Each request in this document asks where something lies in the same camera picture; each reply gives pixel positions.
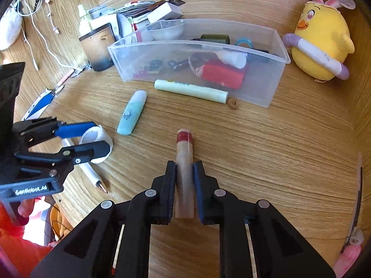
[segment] wooden cylinder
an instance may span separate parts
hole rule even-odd
[[[176,164],[175,218],[194,218],[193,144],[189,130],[178,131]]]

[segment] red box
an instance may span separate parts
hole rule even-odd
[[[249,66],[237,69],[220,60],[207,61],[203,66],[202,79],[220,84],[231,89],[239,89]]]

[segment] small electronic component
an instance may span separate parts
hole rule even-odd
[[[160,73],[160,69],[161,69],[163,64],[164,64],[164,62],[162,61],[162,59],[157,58],[153,61],[150,61],[148,66],[144,67],[144,70],[147,73],[150,73],[150,74],[158,74],[158,73]]]
[[[184,69],[184,68],[189,67],[188,59],[186,59],[184,61],[181,61],[181,62],[171,60],[171,61],[168,61],[167,63],[168,63],[169,66],[171,66],[173,68],[173,70],[179,70],[179,69],[182,69],[182,68]]]

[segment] pen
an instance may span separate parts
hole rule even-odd
[[[72,142],[72,140],[68,138],[63,139],[62,141],[65,146],[75,145]],[[98,174],[95,172],[95,170],[89,163],[82,163],[82,164],[79,164],[79,166],[95,187],[97,187],[100,191],[104,192],[105,194],[108,194],[106,185],[104,185],[101,177],[98,176]]]

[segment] white cable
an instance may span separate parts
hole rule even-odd
[[[32,12],[30,6],[28,6],[28,9],[29,9],[30,13],[24,15],[24,14],[21,14],[21,13],[19,12],[19,0],[17,0],[17,13],[18,13],[20,16],[32,16],[34,13],[36,13],[36,12],[41,8],[41,5],[42,5],[42,0],[41,0],[41,2],[40,2],[39,6],[37,7],[37,9],[36,9],[34,12]]]
[[[29,11],[31,12],[31,8],[30,8],[30,5],[28,5],[27,0],[25,0],[25,5],[26,5],[26,7],[29,9]],[[50,49],[49,49],[49,47],[48,47],[48,43],[46,42],[44,36],[41,34],[41,32],[40,32],[40,31],[38,30],[38,28],[36,27],[35,22],[34,22],[34,20],[33,20],[33,15],[32,15],[32,14],[31,14],[31,20],[32,20],[32,25],[34,26],[34,28],[35,28],[36,31],[38,32],[38,35],[39,35],[39,36],[44,40],[44,43],[45,43],[45,46],[46,46],[46,50],[49,52],[49,54],[50,54],[52,57],[55,58],[55,60],[57,61],[57,63],[58,63],[60,66],[64,67],[64,68],[71,68],[71,69],[75,69],[75,70],[78,70],[78,71],[82,72],[82,69],[81,69],[81,68],[76,68],[76,67],[74,67],[74,66],[63,65],[63,64],[59,61],[58,57],[56,57],[56,55],[55,55],[52,51],[50,51]]]
[[[51,18],[51,8],[50,8],[50,5],[49,5],[49,2],[50,2],[50,0],[45,0],[45,3],[47,4],[47,6],[49,8],[49,13],[46,16],[48,16],[50,18],[50,23],[51,23],[51,26],[53,27],[53,31],[56,34],[59,34],[59,30],[58,30],[57,27],[54,26],[53,19]]]
[[[27,45],[30,47],[30,50],[31,50],[31,56],[32,56],[32,60],[33,60],[33,65],[34,65],[36,71],[38,71],[38,65],[36,64],[35,57],[33,57],[31,45],[30,45],[30,43],[28,42],[28,40],[26,38],[25,31],[23,30],[23,27],[21,27],[21,28],[22,28],[22,32],[23,32],[23,37],[25,38],[25,42],[27,43]]]

